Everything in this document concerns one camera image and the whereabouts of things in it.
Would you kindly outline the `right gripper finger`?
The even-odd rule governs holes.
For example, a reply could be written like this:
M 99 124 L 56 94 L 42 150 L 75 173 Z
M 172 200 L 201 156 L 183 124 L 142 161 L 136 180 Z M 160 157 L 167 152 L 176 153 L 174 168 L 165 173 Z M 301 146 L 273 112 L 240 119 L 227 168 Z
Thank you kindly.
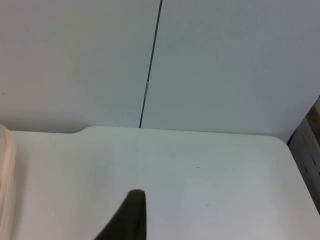
M 141 189 L 129 191 L 96 240 L 146 240 L 147 201 Z

